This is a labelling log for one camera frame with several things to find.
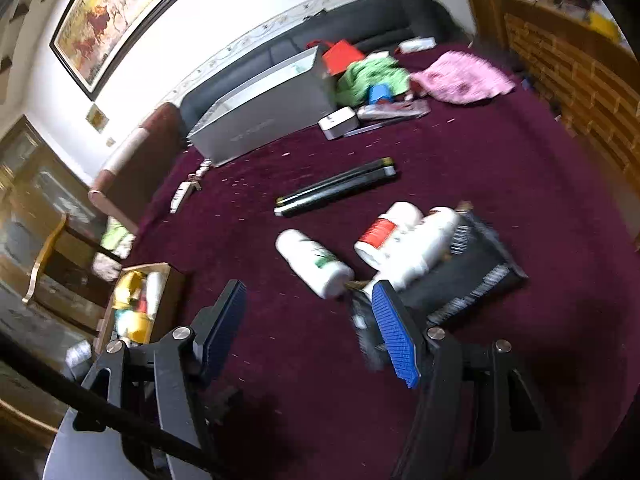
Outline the black snack packet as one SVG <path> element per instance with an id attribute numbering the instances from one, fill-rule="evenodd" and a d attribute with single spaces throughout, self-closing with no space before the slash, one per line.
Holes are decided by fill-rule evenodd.
<path id="1" fill-rule="evenodd" d="M 401 235 L 388 262 L 398 263 L 408 255 L 409 246 L 418 242 L 418 232 L 426 228 L 434 232 L 430 247 L 437 260 L 394 278 L 378 272 L 371 281 L 352 291 L 352 326 L 370 370 L 382 370 L 390 362 L 372 308 L 373 287 L 378 281 L 393 285 L 418 329 L 426 330 L 446 324 L 528 280 L 496 231 L 471 209 L 433 209 L 420 226 Z"/>

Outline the silver sachet packet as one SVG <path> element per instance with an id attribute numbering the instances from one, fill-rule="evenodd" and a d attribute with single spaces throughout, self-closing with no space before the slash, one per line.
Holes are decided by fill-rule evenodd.
<path id="1" fill-rule="evenodd" d="M 357 117 L 365 122 L 375 120 L 391 120 L 404 118 L 417 118 L 427 115 L 431 107 L 425 100 L 379 102 L 360 106 Z"/>

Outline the black marker yellow cap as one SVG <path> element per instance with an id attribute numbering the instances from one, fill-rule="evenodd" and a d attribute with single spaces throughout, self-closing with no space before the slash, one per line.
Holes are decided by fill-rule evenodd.
<path id="1" fill-rule="evenodd" d="M 348 196 L 393 181 L 397 170 L 393 159 L 383 157 L 279 197 L 273 208 L 277 217 L 292 217 Z"/>

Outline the white key fob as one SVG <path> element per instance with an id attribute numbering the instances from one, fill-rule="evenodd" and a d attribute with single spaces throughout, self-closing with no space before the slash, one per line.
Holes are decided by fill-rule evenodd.
<path id="1" fill-rule="evenodd" d="M 177 188 L 170 202 L 169 212 L 176 214 L 194 193 L 201 191 L 201 183 L 195 180 L 183 181 Z"/>

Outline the wooden chair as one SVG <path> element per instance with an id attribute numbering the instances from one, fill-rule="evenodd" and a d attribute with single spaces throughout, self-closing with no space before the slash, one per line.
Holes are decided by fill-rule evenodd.
<path id="1" fill-rule="evenodd" d="M 99 242 L 78 232 L 70 225 L 68 214 L 63 212 L 56 227 L 44 241 L 40 252 L 35 258 L 32 270 L 29 273 L 28 289 L 22 298 L 22 303 L 27 307 L 37 307 L 58 322 L 94 339 L 99 336 L 101 322 L 105 315 L 107 301 L 111 298 L 114 287 L 113 281 L 104 280 L 66 258 L 62 252 L 56 250 L 58 241 L 64 236 L 76 238 L 82 244 L 88 246 L 95 254 L 104 256 L 113 261 L 116 266 L 122 266 L 122 258 L 111 250 L 100 245 Z M 43 296 L 43 279 L 50 278 L 71 294 L 78 296 L 88 304 L 94 304 L 98 308 L 97 314 L 85 314 L 74 307 L 71 299 L 58 295 L 53 302 Z"/>

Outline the yellow cheese cracker packet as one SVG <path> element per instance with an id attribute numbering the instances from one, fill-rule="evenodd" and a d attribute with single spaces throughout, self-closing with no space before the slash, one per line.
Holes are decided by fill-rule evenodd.
<path id="1" fill-rule="evenodd" d="M 116 310 L 133 308 L 142 292 L 143 280 L 144 277 L 140 271 L 125 273 L 115 285 L 112 307 Z"/>

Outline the framed painting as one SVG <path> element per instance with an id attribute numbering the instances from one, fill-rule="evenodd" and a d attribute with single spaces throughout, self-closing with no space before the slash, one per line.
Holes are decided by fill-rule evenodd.
<path id="1" fill-rule="evenodd" d="M 178 0 L 70 0 L 50 48 L 95 100 L 142 34 Z"/>

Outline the large white bottle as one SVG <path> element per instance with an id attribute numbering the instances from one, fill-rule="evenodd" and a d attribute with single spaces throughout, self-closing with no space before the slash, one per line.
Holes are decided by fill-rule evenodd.
<path id="1" fill-rule="evenodd" d="M 158 308 L 160 307 L 160 300 L 162 300 L 164 290 L 164 274 L 162 272 L 150 272 L 146 277 L 146 314 L 149 318 L 155 318 Z"/>

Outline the pink cloth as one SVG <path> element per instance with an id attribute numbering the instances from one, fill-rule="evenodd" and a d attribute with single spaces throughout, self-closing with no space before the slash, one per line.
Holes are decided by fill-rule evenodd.
<path id="1" fill-rule="evenodd" d="M 478 56 L 448 51 L 426 70 L 409 76 L 410 89 L 419 96 L 456 105 L 468 105 L 504 96 L 514 82 Z"/>

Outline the black leather sofa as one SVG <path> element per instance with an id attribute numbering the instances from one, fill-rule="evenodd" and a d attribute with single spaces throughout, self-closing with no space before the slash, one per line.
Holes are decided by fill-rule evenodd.
<path id="1" fill-rule="evenodd" d="M 180 104 L 182 120 L 186 130 L 192 130 L 221 96 L 314 42 L 326 50 L 327 44 L 345 40 L 369 54 L 413 38 L 461 44 L 468 36 L 436 0 L 357 0 L 331 11 L 322 10 L 244 54 L 190 91 Z"/>

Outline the yellow lid jar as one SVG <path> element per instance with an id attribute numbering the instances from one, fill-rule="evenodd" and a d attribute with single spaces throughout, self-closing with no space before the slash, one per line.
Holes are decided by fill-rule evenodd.
<path id="1" fill-rule="evenodd" d="M 116 315 L 116 333 L 136 344 L 146 344 L 151 336 L 152 320 L 144 313 L 135 310 L 119 310 Z"/>

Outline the white bottle green label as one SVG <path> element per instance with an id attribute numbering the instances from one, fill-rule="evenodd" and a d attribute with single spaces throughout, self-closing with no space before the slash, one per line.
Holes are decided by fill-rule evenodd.
<path id="1" fill-rule="evenodd" d="M 346 284 L 354 278 L 354 271 L 346 263 L 300 231 L 281 232 L 276 248 L 294 273 L 322 299 L 342 296 Z"/>

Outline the small white charger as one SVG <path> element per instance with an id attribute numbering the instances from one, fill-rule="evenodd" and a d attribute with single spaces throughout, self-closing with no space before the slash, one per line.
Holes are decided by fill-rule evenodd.
<path id="1" fill-rule="evenodd" d="M 318 126 L 326 140 L 335 140 L 358 128 L 356 112 L 349 106 L 345 106 L 335 112 L 322 117 Z"/>

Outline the white bottle red label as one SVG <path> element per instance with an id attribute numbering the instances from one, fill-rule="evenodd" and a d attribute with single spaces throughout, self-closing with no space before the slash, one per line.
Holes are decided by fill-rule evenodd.
<path id="1" fill-rule="evenodd" d="M 412 203 L 393 203 L 358 238 L 354 244 L 355 252 L 368 266 L 380 270 L 401 237 L 417 226 L 423 217 L 423 212 Z"/>

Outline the small white bottle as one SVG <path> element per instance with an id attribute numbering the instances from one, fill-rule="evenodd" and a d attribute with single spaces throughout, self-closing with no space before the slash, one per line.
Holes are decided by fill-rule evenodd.
<path id="1" fill-rule="evenodd" d="M 430 272 L 448 252 L 460 219 L 460 214 L 454 209 L 431 209 L 417 226 L 401 235 L 399 242 L 390 250 L 390 258 L 362 292 L 372 299 L 374 285 L 380 281 L 389 281 L 393 289 L 400 292 Z"/>

